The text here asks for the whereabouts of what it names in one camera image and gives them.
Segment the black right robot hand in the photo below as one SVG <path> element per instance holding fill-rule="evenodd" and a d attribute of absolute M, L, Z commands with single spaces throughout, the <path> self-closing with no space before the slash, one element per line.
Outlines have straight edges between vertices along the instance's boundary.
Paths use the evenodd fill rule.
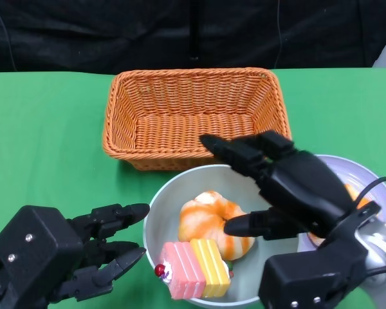
<path fill-rule="evenodd" d="M 227 220 L 225 234 L 273 240 L 312 232 L 325 238 L 356 210 L 342 181 L 321 159 L 275 131 L 231 140 L 204 134 L 199 140 L 214 158 L 252 178 L 270 204 L 266 211 Z"/>

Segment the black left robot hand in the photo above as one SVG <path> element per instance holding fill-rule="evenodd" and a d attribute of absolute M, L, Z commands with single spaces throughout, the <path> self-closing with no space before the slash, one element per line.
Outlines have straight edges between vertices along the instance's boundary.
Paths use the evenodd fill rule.
<path fill-rule="evenodd" d="M 108 205 L 68 223 L 80 236 L 84 253 L 67 280 L 48 296 L 49 303 L 75 298 L 83 301 L 108 294 L 113 282 L 128 272 L 145 255 L 146 249 L 132 241 L 107 242 L 119 230 L 142 221 L 149 213 L 146 203 Z"/>

